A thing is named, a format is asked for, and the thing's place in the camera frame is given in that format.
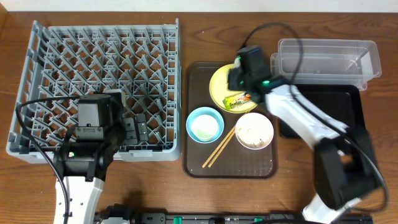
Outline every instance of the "yellow plate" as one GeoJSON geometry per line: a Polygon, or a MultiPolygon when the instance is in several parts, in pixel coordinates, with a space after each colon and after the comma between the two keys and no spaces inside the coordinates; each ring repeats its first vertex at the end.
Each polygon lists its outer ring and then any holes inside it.
{"type": "Polygon", "coordinates": [[[231,91],[228,90],[228,72],[230,69],[234,67],[233,64],[225,65],[219,68],[211,77],[209,90],[211,99],[214,103],[220,107],[221,109],[230,112],[230,113],[245,113],[254,109],[257,104],[250,102],[245,103],[237,108],[233,108],[231,110],[225,109],[223,100],[227,96],[233,96],[238,93],[244,93],[244,91],[231,91]]]}

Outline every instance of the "dark gray tray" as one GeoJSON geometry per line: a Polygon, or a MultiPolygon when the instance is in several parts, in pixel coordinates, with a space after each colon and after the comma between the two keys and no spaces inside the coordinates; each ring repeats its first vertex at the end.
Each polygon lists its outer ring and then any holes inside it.
{"type": "Polygon", "coordinates": [[[198,62],[188,69],[186,85],[188,96],[185,97],[185,117],[196,108],[209,106],[221,113],[224,118],[224,131],[219,139],[209,144],[200,144],[192,140],[185,127],[185,147],[183,154],[183,168],[185,172],[196,178],[239,178],[239,179],[266,179],[277,171],[277,144],[275,118],[271,116],[264,105],[258,105],[252,112],[267,116],[274,126],[274,139],[264,149],[250,150],[243,147],[234,135],[224,151],[217,158],[212,167],[202,168],[203,163],[218,144],[229,133],[242,114],[232,114],[218,108],[209,93],[211,76],[225,63],[198,62]]]}

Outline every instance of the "white wall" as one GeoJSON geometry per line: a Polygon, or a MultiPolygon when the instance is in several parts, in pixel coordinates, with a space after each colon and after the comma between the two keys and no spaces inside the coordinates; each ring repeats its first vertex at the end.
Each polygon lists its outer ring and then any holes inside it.
{"type": "Polygon", "coordinates": [[[398,0],[0,0],[8,11],[398,12],[398,0]]]}

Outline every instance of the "clear plastic container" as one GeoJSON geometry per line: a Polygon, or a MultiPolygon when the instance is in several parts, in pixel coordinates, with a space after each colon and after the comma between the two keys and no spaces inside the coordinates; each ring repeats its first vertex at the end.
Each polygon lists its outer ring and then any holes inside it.
{"type": "MultiPolygon", "coordinates": [[[[355,85],[365,90],[367,82],[381,75],[379,52],[370,40],[302,39],[304,56],[297,84],[355,85]]],[[[299,60],[295,39],[279,41],[274,74],[291,78],[299,60]]]]}

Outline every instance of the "cable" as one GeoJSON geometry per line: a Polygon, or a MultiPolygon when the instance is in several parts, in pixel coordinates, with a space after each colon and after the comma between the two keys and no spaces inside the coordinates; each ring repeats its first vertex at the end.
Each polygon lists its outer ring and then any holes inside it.
{"type": "Polygon", "coordinates": [[[30,100],[30,101],[26,101],[25,103],[18,105],[15,108],[17,120],[18,120],[18,123],[21,126],[22,130],[28,134],[27,137],[33,143],[33,145],[36,147],[36,149],[41,153],[41,155],[44,157],[44,159],[47,161],[47,163],[50,165],[51,169],[54,171],[55,176],[57,176],[57,179],[60,182],[63,197],[65,199],[65,214],[63,216],[64,224],[68,223],[68,218],[69,218],[69,199],[68,199],[67,188],[65,187],[65,184],[62,181],[60,173],[58,172],[57,168],[54,166],[54,163],[51,161],[49,156],[43,151],[43,149],[40,147],[40,145],[38,144],[36,139],[33,137],[32,133],[27,129],[26,125],[24,124],[24,121],[22,120],[22,117],[21,117],[21,108],[26,105],[30,105],[32,103],[47,102],[47,101],[53,101],[53,100],[73,100],[73,99],[78,99],[78,98],[79,98],[79,96],[66,96],[66,97],[53,97],[53,98],[44,98],[44,99],[38,99],[38,100],[30,100]]]}
{"type": "Polygon", "coordinates": [[[306,220],[261,220],[258,222],[254,222],[252,224],[279,224],[279,223],[287,223],[287,224],[323,224],[323,223],[318,223],[318,222],[311,222],[311,221],[306,221],[306,220]]]}
{"type": "Polygon", "coordinates": [[[303,50],[303,43],[301,41],[300,36],[298,35],[298,33],[291,28],[291,26],[284,24],[283,22],[270,22],[267,24],[263,24],[263,25],[259,25],[258,27],[256,27],[252,32],[250,32],[250,34],[246,37],[246,39],[244,40],[241,48],[246,46],[247,41],[250,39],[250,37],[258,30],[263,29],[263,28],[268,28],[271,26],[281,26],[284,29],[287,29],[293,36],[294,38],[297,40],[298,43],[298,50],[300,52],[299,57],[298,57],[298,62],[296,65],[296,68],[293,72],[292,78],[290,79],[290,86],[289,86],[289,91],[290,94],[292,95],[292,98],[308,113],[310,113],[314,118],[316,118],[317,120],[319,120],[322,124],[324,124],[325,126],[327,126],[328,128],[334,130],[336,133],[338,133],[340,136],[342,136],[346,141],[348,141],[360,154],[362,154],[362,156],[364,156],[364,158],[366,159],[366,161],[369,163],[369,165],[372,167],[372,170],[374,172],[374,175],[376,176],[376,178],[378,179],[378,181],[381,184],[381,187],[383,188],[383,192],[384,192],[384,202],[381,208],[374,208],[374,209],[364,209],[364,208],[351,208],[352,210],[357,210],[360,212],[381,212],[384,209],[387,208],[387,204],[389,201],[389,191],[387,188],[387,184],[383,178],[383,176],[381,175],[379,169],[377,168],[377,166],[373,163],[373,161],[369,158],[369,156],[353,141],[351,140],[344,132],[340,131],[339,129],[337,129],[336,127],[334,127],[333,125],[331,125],[329,122],[325,121],[323,118],[319,117],[317,114],[315,114],[312,110],[308,109],[302,102],[300,102],[299,99],[297,99],[297,95],[293,92],[293,86],[294,86],[294,80],[300,70],[302,61],[303,61],[303,55],[304,55],[304,50],[303,50]]]}

